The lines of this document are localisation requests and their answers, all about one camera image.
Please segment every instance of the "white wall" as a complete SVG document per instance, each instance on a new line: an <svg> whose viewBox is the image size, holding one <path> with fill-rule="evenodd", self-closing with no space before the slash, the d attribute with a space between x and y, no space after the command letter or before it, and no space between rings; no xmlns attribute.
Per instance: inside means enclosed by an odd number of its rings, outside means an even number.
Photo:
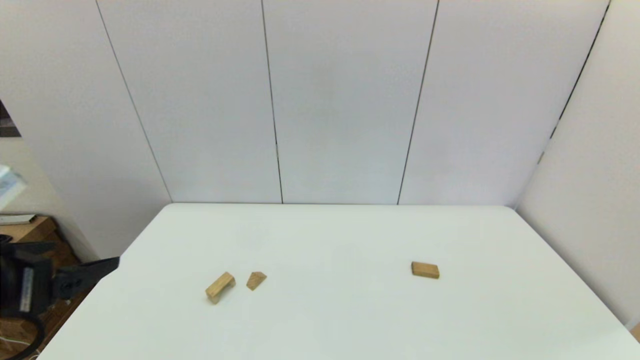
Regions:
<svg viewBox="0 0 640 360"><path fill-rule="evenodd" d="M0 99L101 258L170 198L93 1L0 1Z"/></svg>
<svg viewBox="0 0 640 360"><path fill-rule="evenodd" d="M83 261L97 259L76 221L53 188L42 167L21 138L0 138L0 164L10 166L27 182L27 188L0 213L40 214L54 217L58 229Z"/></svg>
<svg viewBox="0 0 640 360"><path fill-rule="evenodd" d="M281 202L260 0L99 1L176 202Z"/></svg>
<svg viewBox="0 0 640 360"><path fill-rule="evenodd" d="M514 206L607 0L443 0L400 204Z"/></svg>
<svg viewBox="0 0 640 360"><path fill-rule="evenodd" d="M623 323L640 314L639 34L640 1L613 0L518 207Z"/></svg>

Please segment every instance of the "white tabletop surface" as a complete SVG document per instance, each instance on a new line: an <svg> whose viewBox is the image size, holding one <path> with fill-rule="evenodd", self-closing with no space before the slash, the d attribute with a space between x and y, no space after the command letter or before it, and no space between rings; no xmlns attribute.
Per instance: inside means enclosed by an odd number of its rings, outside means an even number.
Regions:
<svg viewBox="0 0 640 360"><path fill-rule="evenodd" d="M236 287L213 305L225 271ZM252 271L268 276L255 291ZM38 360L54 359L602 360L640 345L508 208L172 204Z"/></svg>

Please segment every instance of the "wooden block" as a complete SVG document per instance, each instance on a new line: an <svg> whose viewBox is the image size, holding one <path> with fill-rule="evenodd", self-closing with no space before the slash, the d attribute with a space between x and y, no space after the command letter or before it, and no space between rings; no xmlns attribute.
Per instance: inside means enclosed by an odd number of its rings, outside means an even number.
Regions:
<svg viewBox="0 0 640 360"><path fill-rule="evenodd" d="M416 276L430 277L432 279L440 277L438 265L418 263L416 261L411 262L411 272Z"/></svg>
<svg viewBox="0 0 640 360"><path fill-rule="evenodd" d="M262 284L266 278L267 276L259 271L252 272L251 276L249 276L249 280L246 282L246 287L253 291L258 287L258 285Z"/></svg>
<svg viewBox="0 0 640 360"><path fill-rule="evenodd" d="M214 281L205 292L212 303L217 304L220 301L220 295L226 288L233 288L236 285L236 279L228 272L220 275L218 280Z"/></svg>

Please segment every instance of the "rectangular wooden block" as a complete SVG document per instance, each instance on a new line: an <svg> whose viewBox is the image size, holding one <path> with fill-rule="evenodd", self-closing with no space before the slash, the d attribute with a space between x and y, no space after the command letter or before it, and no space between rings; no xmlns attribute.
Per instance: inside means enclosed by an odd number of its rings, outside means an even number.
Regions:
<svg viewBox="0 0 640 360"><path fill-rule="evenodd" d="M440 277L438 265L418 263L417 261L411 262L411 272L416 276L430 277L432 279Z"/></svg>
<svg viewBox="0 0 640 360"><path fill-rule="evenodd" d="M233 288L236 285L236 279L228 272L220 275L206 290L207 297L212 303L217 304L220 301L220 295L226 288Z"/></svg>

